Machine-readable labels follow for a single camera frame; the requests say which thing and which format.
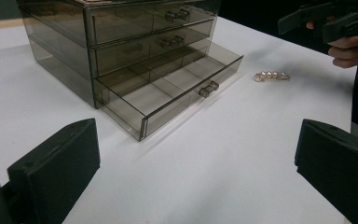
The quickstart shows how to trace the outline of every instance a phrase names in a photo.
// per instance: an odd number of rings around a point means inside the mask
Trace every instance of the finger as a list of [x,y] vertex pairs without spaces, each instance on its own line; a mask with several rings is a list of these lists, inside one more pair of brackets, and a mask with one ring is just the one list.
[[341,49],[332,47],[328,50],[328,55],[339,59],[355,59],[358,58],[358,48]]
[[308,29],[313,30],[313,27],[314,27],[313,26],[313,21],[307,22],[306,26],[307,26]]
[[358,65],[358,58],[356,59],[338,59],[333,60],[333,65],[341,68],[351,68]]
[[358,36],[343,37],[328,44],[340,49],[355,48],[358,47]]

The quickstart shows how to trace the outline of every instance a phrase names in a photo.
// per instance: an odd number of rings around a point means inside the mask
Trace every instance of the transparent gray plastic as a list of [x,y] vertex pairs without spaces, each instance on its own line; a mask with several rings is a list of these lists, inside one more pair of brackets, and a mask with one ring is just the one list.
[[221,0],[17,0],[37,62],[141,141],[234,74]]

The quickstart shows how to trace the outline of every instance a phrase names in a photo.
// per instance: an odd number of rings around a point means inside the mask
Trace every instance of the white table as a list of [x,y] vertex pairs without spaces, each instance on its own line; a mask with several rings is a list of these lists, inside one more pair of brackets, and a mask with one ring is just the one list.
[[[213,41],[244,55],[238,73],[137,142],[36,63],[22,26],[0,29],[0,184],[60,128],[96,118],[101,168],[64,223],[342,224],[294,158],[303,119],[350,129],[355,70],[222,18]],[[261,71],[292,78],[253,81]]]

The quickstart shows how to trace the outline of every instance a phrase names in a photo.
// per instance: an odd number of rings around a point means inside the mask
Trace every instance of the black object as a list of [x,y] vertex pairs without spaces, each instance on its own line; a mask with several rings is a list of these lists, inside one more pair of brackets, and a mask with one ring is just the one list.
[[100,161],[95,119],[65,126],[7,168],[0,223],[62,223]]
[[[326,18],[331,16],[335,19],[326,22]],[[278,20],[279,33],[285,34],[307,21],[314,21],[314,34],[321,36],[324,43],[358,35],[358,0],[313,1],[303,5],[298,11]]]
[[295,165],[327,201],[352,224],[358,224],[358,137],[304,119]]

